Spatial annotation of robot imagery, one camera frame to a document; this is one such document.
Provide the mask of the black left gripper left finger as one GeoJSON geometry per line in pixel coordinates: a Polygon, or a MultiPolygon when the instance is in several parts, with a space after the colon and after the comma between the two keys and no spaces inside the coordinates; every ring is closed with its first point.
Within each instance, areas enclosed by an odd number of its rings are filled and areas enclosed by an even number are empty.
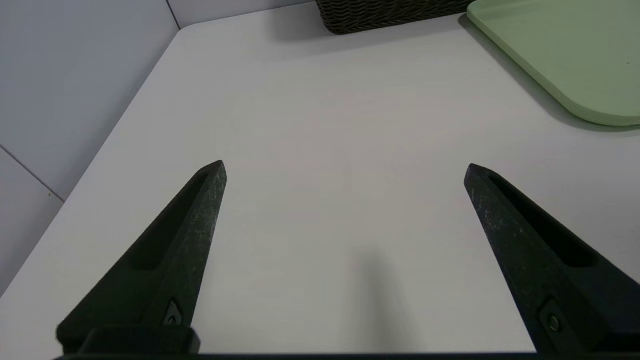
{"type": "Polygon", "coordinates": [[[65,356],[187,356],[226,190],[224,162],[199,169],[57,326],[65,356]]]}

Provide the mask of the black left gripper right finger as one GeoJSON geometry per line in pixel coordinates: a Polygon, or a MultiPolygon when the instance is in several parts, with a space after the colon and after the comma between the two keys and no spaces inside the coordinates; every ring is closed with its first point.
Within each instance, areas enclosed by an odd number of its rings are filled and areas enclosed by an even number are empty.
{"type": "Polygon", "coordinates": [[[640,287],[498,173],[464,187],[538,353],[638,353],[640,287]]]}

